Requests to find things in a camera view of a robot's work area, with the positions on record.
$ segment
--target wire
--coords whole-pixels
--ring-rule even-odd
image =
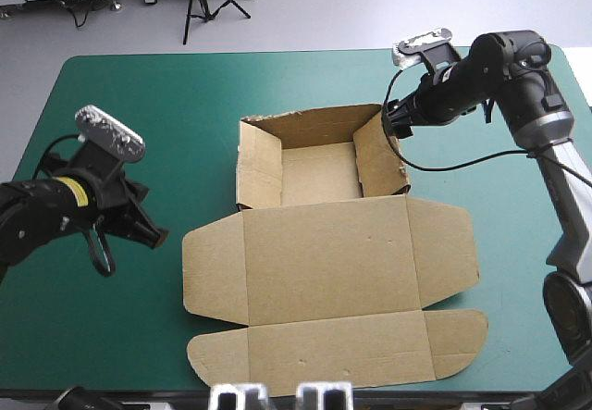
[[[385,101],[382,104],[383,113],[387,112],[390,92],[392,91],[392,87],[395,84],[395,81],[399,78],[399,76],[402,74],[402,72],[403,71],[401,69],[398,70],[397,73],[393,76],[390,83],[388,84],[387,95],[385,96]],[[483,157],[476,158],[475,160],[463,162],[458,165],[453,165],[451,167],[422,167],[420,165],[415,164],[414,162],[411,162],[410,160],[407,160],[401,154],[401,152],[397,149],[397,147],[393,144],[392,140],[390,139],[389,134],[387,133],[387,129],[385,127],[384,121],[382,122],[382,131],[384,131],[384,133],[385,133],[385,137],[387,138],[388,146],[390,146],[390,149],[392,150],[392,152],[401,160],[401,162],[405,163],[406,165],[409,165],[411,168],[415,168],[417,170],[424,171],[424,172],[454,171],[456,169],[461,169],[461,168],[470,167],[472,165],[476,165],[477,163],[486,162],[486,161],[491,160],[493,158],[502,157],[504,155],[515,155],[515,154],[527,155],[527,154],[529,154],[528,151],[525,151],[524,149],[511,149],[511,150],[507,150],[507,151],[501,151],[501,152],[495,153],[495,154],[485,155]]]
[[[385,113],[386,110],[387,110],[387,108],[388,108],[389,97],[390,97],[390,92],[392,90],[392,87],[395,84],[395,81],[399,78],[399,76],[401,74],[402,74],[402,70],[397,71],[397,73],[393,76],[392,80],[388,84],[387,95],[385,97],[385,101],[382,104],[382,111],[383,111],[383,113]],[[493,103],[494,103],[493,99],[490,99],[489,100],[489,103],[487,104],[487,111],[486,111],[486,113],[488,113],[489,115],[490,115],[491,109],[493,108]],[[592,188],[592,181],[591,180],[588,180],[582,174],[580,174],[579,172],[575,171],[574,169],[571,169],[567,165],[564,165],[563,163],[558,162],[557,160],[554,160],[554,159],[552,159],[552,158],[550,158],[550,157],[548,157],[546,155],[543,155],[542,152],[544,151],[544,149],[543,150],[537,150],[537,151],[534,151],[534,152],[529,152],[529,151],[526,151],[524,149],[511,149],[511,150],[507,150],[507,151],[501,151],[501,152],[495,153],[495,154],[485,155],[483,157],[476,158],[475,160],[470,160],[468,162],[464,162],[464,163],[461,163],[459,165],[454,165],[454,166],[451,166],[451,167],[442,167],[442,168],[422,167],[420,165],[415,164],[414,162],[411,162],[411,161],[407,160],[401,154],[401,152],[397,149],[397,147],[395,146],[395,144],[390,139],[389,134],[387,133],[387,129],[385,127],[384,121],[382,122],[382,130],[384,131],[385,137],[387,138],[388,146],[390,146],[390,149],[392,150],[392,152],[401,160],[401,162],[405,163],[406,165],[410,166],[411,168],[415,168],[415,169],[418,169],[420,171],[424,171],[424,172],[453,171],[453,170],[456,170],[456,169],[467,168],[467,167],[470,167],[471,165],[476,165],[478,163],[486,162],[488,160],[492,160],[494,158],[502,157],[504,155],[526,155],[526,157],[528,157],[528,158],[534,158],[534,159],[539,159],[540,158],[540,159],[543,159],[543,160],[549,162],[550,164],[555,165],[555,166],[563,169],[564,171],[568,172],[572,176],[574,176],[577,179],[579,179],[581,182],[583,182],[588,187]]]
[[[84,18],[82,19],[82,21],[78,20],[78,17],[76,17],[76,13],[74,12],[74,9],[72,7],[66,7],[66,10],[74,19],[74,25],[76,26],[76,29],[80,29],[81,27],[83,27],[86,24],[86,20],[88,19],[89,14],[93,10],[94,1],[95,0],[91,0],[90,4],[87,5],[86,10],[84,12]]]
[[[542,158],[543,160],[546,160],[549,163],[552,163],[553,165],[563,169],[565,172],[569,172],[571,175],[576,177],[578,180],[580,180],[581,182],[585,183],[587,186],[592,188],[592,181],[588,180],[586,177],[584,177],[582,174],[575,171],[574,169],[571,169],[567,165],[564,165],[562,162],[558,162],[557,160],[553,160],[552,158],[550,158],[546,155],[542,155],[542,154],[538,154],[538,153],[529,154],[528,158]]]
[[[37,167],[35,167],[35,170],[33,171],[32,178],[34,180],[37,179],[39,172],[42,171],[41,165],[43,164],[43,160],[49,154],[49,152],[52,150],[52,148],[54,146],[56,146],[58,143],[61,143],[65,140],[78,139],[78,137],[79,137],[79,134],[62,135],[61,137],[58,137],[57,139],[55,139],[53,142],[49,143],[49,145],[45,148],[45,151],[43,151],[43,154],[41,154],[41,158],[39,159],[39,163],[37,164]]]

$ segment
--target unfolded cardboard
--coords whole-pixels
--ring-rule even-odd
[[[395,195],[246,209],[183,240],[187,310],[250,326],[197,336],[188,356],[208,384],[264,382],[274,395],[305,380],[444,378],[474,359],[487,320],[422,308],[477,282],[458,207]]]
[[[243,118],[237,204],[265,208],[406,193],[409,177],[389,148],[379,111],[380,105],[337,106]]]

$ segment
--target silver robotic arm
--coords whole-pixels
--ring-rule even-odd
[[[543,297],[573,366],[512,409],[591,408],[592,174],[572,141],[574,117],[547,68],[551,50],[533,31],[496,32],[479,36],[460,59],[450,38],[442,29],[394,47],[401,69],[424,63],[428,72],[404,99],[385,100],[385,133],[409,137],[412,127],[447,125],[479,104],[490,121],[493,104],[499,105],[516,144],[536,159],[561,223],[563,234],[547,259],[557,270],[545,279]]]

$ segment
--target green table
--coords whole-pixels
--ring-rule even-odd
[[[575,139],[592,161],[590,110],[564,55],[553,52],[551,69],[576,116]],[[70,59],[16,179],[28,179],[44,147],[75,130],[77,109],[98,105],[146,141],[146,157],[128,174],[151,188],[144,205],[171,233],[155,251],[111,239],[118,261],[111,279],[94,272],[80,235],[10,269],[0,287],[0,389],[203,390],[187,342],[236,326],[183,308],[181,239],[235,212],[239,118],[380,101],[392,72],[388,50]],[[413,90],[421,73],[409,70],[395,94]],[[426,165],[512,147],[499,112],[491,125],[475,113],[448,128],[417,129],[403,143],[409,158]],[[544,261],[560,227],[537,166],[507,156],[444,174],[410,172],[412,195],[463,206],[474,218],[481,282],[437,306],[484,310],[489,335],[461,374],[394,389],[543,388],[567,363],[541,299]]]

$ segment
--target gray floor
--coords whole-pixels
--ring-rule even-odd
[[[0,21],[0,180],[13,176],[57,74],[71,56],[390,47],[438,26],[455,43],[485,31],[534,29],[563,47],[592,46],[592,0],[239,0],[216,22],[195,21],[181,45],[186,0],[120,0],[76,30],[56,6]]]

